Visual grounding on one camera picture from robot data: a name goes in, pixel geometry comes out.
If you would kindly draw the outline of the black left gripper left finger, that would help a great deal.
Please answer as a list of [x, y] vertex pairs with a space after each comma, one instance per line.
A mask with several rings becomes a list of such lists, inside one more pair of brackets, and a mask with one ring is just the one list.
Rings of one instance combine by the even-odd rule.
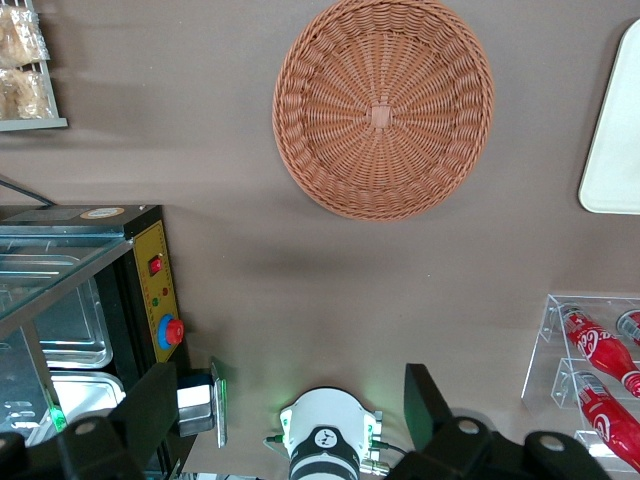
[[177, 373], [155, 364], [108, 415], [90, 415], [28, 447], [1, 435], [3, 479], [143, 479], [144, 470], [178, 418]]

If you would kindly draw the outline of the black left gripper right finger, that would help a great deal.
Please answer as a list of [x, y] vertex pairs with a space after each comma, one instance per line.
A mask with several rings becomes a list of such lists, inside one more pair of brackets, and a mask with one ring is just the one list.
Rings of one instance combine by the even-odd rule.
[[515, 443], [470, 416], [453, 414], [427, 367], [405, 366], [403, 413], [413, 449], [389, 479], [608, 479], [577, 440], [552, 431]]

